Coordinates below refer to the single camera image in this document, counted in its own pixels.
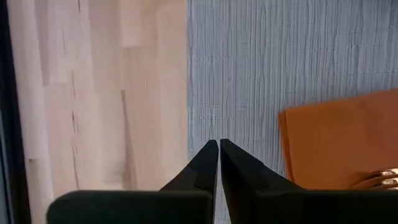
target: textured gray surface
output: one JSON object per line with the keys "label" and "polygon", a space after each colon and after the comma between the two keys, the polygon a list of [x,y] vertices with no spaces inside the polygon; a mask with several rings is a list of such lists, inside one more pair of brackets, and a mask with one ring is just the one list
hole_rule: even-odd
{"label": "textured gray surface", "polygon": [[[398,87],[398,1],[188,0],[188,10],[191,156],[230,138],[284,174],[282,108]],[[215,221],[227,223],[221,198]]]}

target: orange object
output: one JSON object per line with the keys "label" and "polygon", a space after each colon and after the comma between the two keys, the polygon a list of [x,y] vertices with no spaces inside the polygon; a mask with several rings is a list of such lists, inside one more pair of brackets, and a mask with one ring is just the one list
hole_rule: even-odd
{"label": "orange object", "polygon": [[279,114],[288,178],[307,189],[348,189],[398,167],[398,89],[289,108]]}

